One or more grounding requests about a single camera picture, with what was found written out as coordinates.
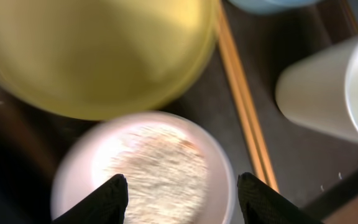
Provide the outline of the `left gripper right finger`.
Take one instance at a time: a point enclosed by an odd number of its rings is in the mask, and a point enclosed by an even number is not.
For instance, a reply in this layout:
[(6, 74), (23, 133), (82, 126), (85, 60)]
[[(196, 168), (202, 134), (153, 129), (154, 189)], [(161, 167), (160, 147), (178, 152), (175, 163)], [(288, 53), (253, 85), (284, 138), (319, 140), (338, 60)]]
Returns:
[(249, 172), (238, 176), (237, 194), (245, 224), (322, 224)]

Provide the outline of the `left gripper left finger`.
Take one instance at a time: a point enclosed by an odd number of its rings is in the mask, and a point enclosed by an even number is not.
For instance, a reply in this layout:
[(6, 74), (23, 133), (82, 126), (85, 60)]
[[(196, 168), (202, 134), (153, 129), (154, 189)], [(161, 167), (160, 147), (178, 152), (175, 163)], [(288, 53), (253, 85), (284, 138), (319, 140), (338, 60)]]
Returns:
[(123, 224), (129, 202), (127, 180), (116, 174), (53, 224)]

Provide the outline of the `wooden chopstick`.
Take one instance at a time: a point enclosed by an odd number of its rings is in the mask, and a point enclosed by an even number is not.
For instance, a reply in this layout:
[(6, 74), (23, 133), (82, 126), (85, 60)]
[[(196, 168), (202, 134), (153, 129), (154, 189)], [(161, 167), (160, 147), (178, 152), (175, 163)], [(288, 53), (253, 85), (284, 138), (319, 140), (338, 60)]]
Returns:
[(234, 41), (229, 33), (229, 26), (223, 17), (219, 20), (219, 50), (223, 59), (224, 68), (236, 104), (239, 119), (241, 121), (255, 175), (262, 182), (266, 182), (267, 178), (264, 174), (264, 167), (261, 163), (259, 151), (257, 149), (257, 141), (250, 125), (246, 104), (237, 80), (237, 75), (241, 74), (242, 67), (239, 64), (238, 54), (234, 48)]
[(227, 16), (226, 16), (226, 12), (224, 10), (223, 3), (220, 2), (219, 3), (219, 20), (222, 17), (227, 21), (227, 24), (229, 26), (229, 33), (232, 36), (232, 39), (234, 41), (234, 48), (236, 49), (237, 54), (238, 54), (239, 64), (242, 67), (241, 74), (237, 75), (237, 80), (239, 82), (242, 97), (243, 97), (243, 99), (245, 101), (245, 104), (246, 104), (246, 111), (247, 111), (247, 114), (248, 114), (248, 117), (249, 117), (250, 125), (251, 125), (251, 128), (253, 130), (254, 137), (255, 137), (255, 139), (257, 141), (257, 149), (259, 151), (259, 156), (260, 156), (261, 163), (262, 163), (262, 165), (264, 167), (264, 174), (265, 174), (265, 176), (267, 178), (267, 181), (264, 182), (264, 183), (267, 184), (272, 189), (274, 189), (276, 192), (278, 192), (279, 188), (278, 188), (277, 179), (276, 179), (276, 176), (275, 176), (275, 173), (274, 173), (274, 170), (273, 170), (273, 165), (272, 165), (272, 161), (270, 159), (269, 150), (268, 150), (267, 145), (265, 143), (264, 135), (263, 135), (262, 128), (261, 128), (260, 122), (259, 122), (259, 118), (257, 116), (257, 111), (256, 111), (256, 108), (255, 108), (255, 105), (254, 105), (254, 101), (252, 99), (249, 84), (248, 84), (247, 79), (246, 79), (246, 73), (245, 73), (244, 68), (242, 66), (241, 58), (240, 58), (239, 52), (237, 50), (237, 45), (235, 43), (235, 40), (234, 40), (232, 32), (231, 32), (231, 28), (230, 28), (229, 21), (228, 21)]

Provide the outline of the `white rice bowl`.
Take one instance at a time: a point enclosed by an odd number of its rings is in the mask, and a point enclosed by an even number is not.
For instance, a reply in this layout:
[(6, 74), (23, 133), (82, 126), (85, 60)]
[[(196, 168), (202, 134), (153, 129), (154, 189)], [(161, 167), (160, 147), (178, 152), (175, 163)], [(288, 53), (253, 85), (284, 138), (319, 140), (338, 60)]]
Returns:
[(72, 145), (52, 185), (50, 212), (62, 216), (121, 174), (125, 223), (229, 223), (236, 201), (230, 162), (192, 121), (149, 111), (96, 125)]

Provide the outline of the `rice and nutshell pile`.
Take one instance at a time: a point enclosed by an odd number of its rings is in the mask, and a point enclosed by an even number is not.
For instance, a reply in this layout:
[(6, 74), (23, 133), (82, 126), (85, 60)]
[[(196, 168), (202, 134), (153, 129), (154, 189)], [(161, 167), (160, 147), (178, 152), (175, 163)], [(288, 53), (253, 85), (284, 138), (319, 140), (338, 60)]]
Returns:
[(129, 202), (124, 223), (194, 223), (206, 203), (208, 166), (183, 131), (166, 124), (134, 126), (115, 140), (104, 173), (123, 174)]

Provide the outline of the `white cup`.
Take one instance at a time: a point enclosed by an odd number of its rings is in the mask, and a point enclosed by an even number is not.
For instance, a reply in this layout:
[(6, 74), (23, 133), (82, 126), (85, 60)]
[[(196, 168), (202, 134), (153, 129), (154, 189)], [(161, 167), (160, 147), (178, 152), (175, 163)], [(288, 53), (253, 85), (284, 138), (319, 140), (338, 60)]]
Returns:
[(286, 68), (275, 100), (290, 121), (358, 143), (358, 37)]

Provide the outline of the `yellow plate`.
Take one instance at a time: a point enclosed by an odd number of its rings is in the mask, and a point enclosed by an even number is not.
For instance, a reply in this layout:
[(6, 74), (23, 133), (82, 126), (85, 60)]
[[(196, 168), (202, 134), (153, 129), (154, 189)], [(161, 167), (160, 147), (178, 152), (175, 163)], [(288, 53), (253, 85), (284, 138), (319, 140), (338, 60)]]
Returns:
[(0, 86), (104, 120), (180, 97), (214, 52), (218, 1), (0, 0)]

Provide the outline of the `light blue bowl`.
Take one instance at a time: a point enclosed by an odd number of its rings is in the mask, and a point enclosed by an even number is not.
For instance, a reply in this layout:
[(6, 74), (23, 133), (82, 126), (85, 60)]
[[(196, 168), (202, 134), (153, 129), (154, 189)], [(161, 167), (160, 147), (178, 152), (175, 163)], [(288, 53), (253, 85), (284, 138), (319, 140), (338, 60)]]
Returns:
[(278, 12), (310, 6), (321, 0), (228, 0), (239, 9), (259, 15), (275, 14)]

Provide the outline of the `brown serving tray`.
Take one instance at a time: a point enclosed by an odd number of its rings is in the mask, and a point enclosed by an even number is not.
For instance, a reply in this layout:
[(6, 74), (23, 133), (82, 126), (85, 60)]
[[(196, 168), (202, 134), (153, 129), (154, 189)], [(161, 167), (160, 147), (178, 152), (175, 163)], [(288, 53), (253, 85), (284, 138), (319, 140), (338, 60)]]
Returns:
[[(358, 36), (346, 1), (325, 1), (272, 16), (256, 16), (223, 4), (253, 99), (280, 193), (308, 215), (323, 220), (358, 197), (358, 145), (297, 126), (279, 112), (274, 86), (289, 64)], [(216, 50), (201, 78), (164, 111), (210, 132), (236, 174), (252, 172), (254, 159), (226, 73)], [(28, 222), (50, 219), (50, 184), (41, 153), (60, 160), (91, 121), (55, 116), (21, 103), (0, 88), (0, 192)]]

